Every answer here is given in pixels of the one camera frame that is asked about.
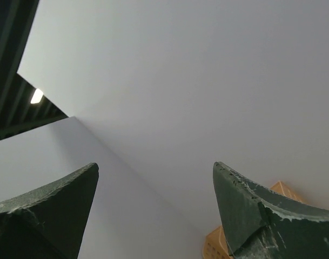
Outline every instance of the orange perforated object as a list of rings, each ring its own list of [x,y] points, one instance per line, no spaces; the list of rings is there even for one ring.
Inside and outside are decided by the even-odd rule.
[[[292,188],[278,181],[271,189],[287,198],[307,204],[307,202],[298,195]],[[206,236],[204,248],[204,259],[228,259],[233,258],[228,255],[227,243],[222,226],[216,228]]]
[[[222,226],[216,228],[206,236],[203,247],[204,259],[229,259],[227,244],[224,238]]]
[[[277,183],[275,183],[275,185],[272,186],[271,189],[274,190],[276,193],[286,196],[287,198],[307,204],[307,202],[299,194],[297,194],[288,185],[285,185],[282,181],[278,181]]]

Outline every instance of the white wall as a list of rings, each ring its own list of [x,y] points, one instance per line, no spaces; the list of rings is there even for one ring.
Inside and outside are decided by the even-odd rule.
[[[0,201],[89,162],[100,175],[79,258],[201,258],[200,232],[76,118],[0,141]]]
[[[219,160],[329,209],[329,0],[41,1],[19,73],[204,233]]]

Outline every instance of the light fixture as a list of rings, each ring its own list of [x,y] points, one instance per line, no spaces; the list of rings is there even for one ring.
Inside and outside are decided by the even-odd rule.
[[[36,89],[32,96],[31,104],[38,104],[43,97],[43,92],[40,89]]]

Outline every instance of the dark green object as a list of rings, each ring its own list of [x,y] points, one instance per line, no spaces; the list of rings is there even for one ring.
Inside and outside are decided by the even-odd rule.
[[[0,259],[76,259],[98,181],[91,163],[0,203]]]
[[[221,162],[213,183],[229,255],[329,259],[329,210],[288,199]]]

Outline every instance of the dark ceiling panel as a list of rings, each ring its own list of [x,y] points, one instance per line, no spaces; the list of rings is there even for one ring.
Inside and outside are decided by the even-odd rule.
[[[0,140],[66,118],[43,97],[30,104],[35,88],[18,70],[38,0],[0,0]]]

